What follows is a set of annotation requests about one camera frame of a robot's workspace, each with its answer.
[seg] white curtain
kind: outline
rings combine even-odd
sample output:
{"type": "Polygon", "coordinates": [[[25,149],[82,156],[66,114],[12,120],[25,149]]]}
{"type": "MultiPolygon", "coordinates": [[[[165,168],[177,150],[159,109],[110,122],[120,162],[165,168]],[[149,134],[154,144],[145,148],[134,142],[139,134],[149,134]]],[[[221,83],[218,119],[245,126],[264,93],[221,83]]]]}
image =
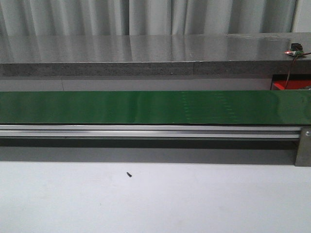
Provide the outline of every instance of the white curtain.
{"type": "Polygon", "coordinates": [[[296,0],[0,0],[3,35],[290,32],[296,0]]]}

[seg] granite slab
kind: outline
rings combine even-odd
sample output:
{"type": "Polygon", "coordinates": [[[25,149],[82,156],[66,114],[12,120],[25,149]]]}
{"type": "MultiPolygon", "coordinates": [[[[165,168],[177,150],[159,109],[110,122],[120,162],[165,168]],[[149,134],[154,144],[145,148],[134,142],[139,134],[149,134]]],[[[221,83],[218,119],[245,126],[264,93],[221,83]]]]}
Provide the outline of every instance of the granite slab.
{"type": "Polygon", "coordinates": [[[311,33],[0,36],[0,76],[285,74],[291,43],[309,52],[311,33]]]}

